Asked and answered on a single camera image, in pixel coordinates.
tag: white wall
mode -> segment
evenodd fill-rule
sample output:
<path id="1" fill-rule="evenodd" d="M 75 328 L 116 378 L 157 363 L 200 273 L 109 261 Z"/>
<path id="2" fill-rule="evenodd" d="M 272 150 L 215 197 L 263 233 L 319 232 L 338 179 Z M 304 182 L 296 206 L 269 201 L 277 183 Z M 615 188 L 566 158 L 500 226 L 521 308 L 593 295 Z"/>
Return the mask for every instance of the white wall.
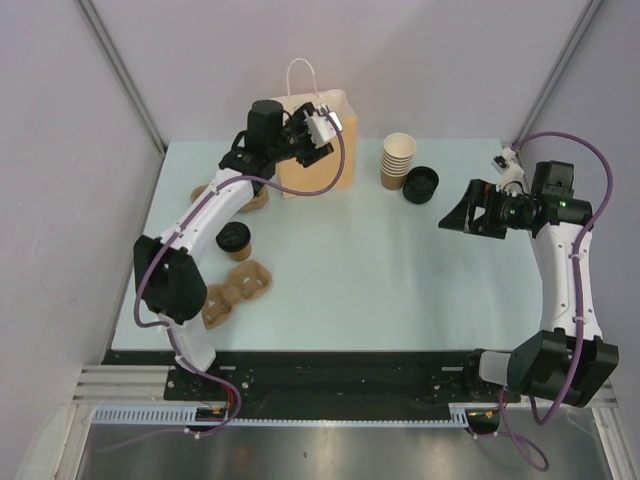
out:
<path id="1" fill-rule="evenodd" d="M 359 134 L 518 131 L 586 0 L 97 0 L 164 138 L 229 140 L 306 57 Z M 312 84 L 296 67 L 298 92 Z"/>
<path id="2" fill-rule="evenodd" d="M 613 386 L 627 428 L 640 448 L 640 2 L 607 2 L 585 44 L 534 131 L 562 130 L 586 138 L 610 160 L 614 193 L 596 225 L 591 250 L 594 305 L 605 340 L 620 347 Z M 576 164 L 579 198 L 599 204 L 605 177 L 598 160 L 563 140 L 536 140 L 525 152 L 536 161 Z"/>
<path id="3" fill-rule="evenodd" d="M 0 7 L 0 477 L 99 360 L 160 159 L 72 1 Z"/>

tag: metal floor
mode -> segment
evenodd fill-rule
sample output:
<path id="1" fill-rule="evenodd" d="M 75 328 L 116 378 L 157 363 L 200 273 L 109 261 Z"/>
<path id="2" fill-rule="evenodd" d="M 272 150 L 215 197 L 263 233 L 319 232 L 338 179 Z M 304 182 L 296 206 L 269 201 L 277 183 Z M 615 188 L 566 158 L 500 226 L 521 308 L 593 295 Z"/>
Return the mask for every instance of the metal floor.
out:
<path id="1" fill-rule="evenodd" d="M 463 430 L 394 427 L 230 427 L 210 438 L 155 436 L 98 449 L 163 427 L 94 425 L 78 479 L 612 479 L 589 409 L 562 409 L 545 428 L 510 409 L 517 431 L 547 454 L 529 467 L 508 438 L 474 441 Z"/>

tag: black rail base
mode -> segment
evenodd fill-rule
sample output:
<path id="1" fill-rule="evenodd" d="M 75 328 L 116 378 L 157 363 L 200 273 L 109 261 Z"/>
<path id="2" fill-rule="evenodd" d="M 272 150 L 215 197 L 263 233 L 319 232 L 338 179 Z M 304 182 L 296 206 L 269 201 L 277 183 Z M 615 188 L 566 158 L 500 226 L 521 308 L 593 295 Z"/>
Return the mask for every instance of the black rail base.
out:
<path id="1" fill-rule="evenodd" d="M 450 403 L 496 402 L 500 387 L 471 378 L 473 358 L 472 351 L 219 351 L 208 373 L 238 389 L 245 419 L 448 420 Z M 227 399 L 218 384 L 175 365 L 170 352 L 110 351 L 103 363 L 172 366 L 165 400 Z"/>

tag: paper bag handle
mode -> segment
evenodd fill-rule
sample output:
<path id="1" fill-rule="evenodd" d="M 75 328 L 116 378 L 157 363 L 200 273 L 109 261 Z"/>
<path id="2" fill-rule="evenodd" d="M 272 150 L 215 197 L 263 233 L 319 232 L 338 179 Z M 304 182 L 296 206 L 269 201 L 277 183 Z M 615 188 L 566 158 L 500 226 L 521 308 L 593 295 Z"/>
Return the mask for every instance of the paper bag handle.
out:
<path id="1" fill-rule="evenodd" d="M 311 78 L 313 79 L 313 89 L 316 91 L 316 95 L 318 95 L 318 98 L 320 98 L 320 94 L 318 93 L 318 85 L 316 84 L 316 71 L 313 69 L 307 59 L 300 57 L 291 60 L 291 63 L 287 67 L 287 96 L 289 97 L 289 99 L 291 99 L 291 84 L 289 82 L 289 75 L 291 73 L 291 67 L 293 67 L 293 64 L 296 62 L 304 62 L 309 66 L 309 68 L 311 69 Z"/>

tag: cardboard cup holder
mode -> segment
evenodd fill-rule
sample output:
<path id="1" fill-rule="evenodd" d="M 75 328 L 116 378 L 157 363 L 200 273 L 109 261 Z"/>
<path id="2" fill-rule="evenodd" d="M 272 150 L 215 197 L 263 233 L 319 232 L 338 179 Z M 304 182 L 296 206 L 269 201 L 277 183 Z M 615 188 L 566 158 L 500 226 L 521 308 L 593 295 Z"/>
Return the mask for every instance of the cardboard cup holder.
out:
<path id="1" fill-rule="evenodd" d="M 207 299 L 202 308 L 206 328 L 226 322 L 239 303 L 264 295 L 271 287 L 271 273 L 255 260 L 247 260 L 235 267 L 224 284 L 207 287 Z"/>

